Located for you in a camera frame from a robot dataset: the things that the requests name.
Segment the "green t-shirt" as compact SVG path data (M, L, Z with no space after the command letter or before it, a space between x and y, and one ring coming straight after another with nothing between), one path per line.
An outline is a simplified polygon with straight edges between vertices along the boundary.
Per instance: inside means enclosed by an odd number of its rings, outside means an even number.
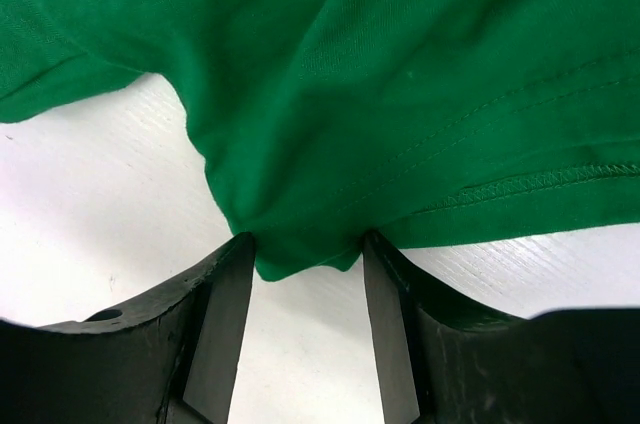
M639 219L639 0L1 0L1 119L163 76L261 277Z

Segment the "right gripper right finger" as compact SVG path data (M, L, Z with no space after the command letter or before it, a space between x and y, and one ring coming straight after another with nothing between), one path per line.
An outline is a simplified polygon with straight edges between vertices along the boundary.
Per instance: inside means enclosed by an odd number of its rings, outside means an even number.
M388 423L635 423L639 312L519 318L363 239L364 284Z

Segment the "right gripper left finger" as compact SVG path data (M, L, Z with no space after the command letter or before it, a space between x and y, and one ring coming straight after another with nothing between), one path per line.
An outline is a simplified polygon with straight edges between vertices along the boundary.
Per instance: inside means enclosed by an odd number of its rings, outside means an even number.
M5 423L225 423L251 296L248 233L83 321L1 324Z

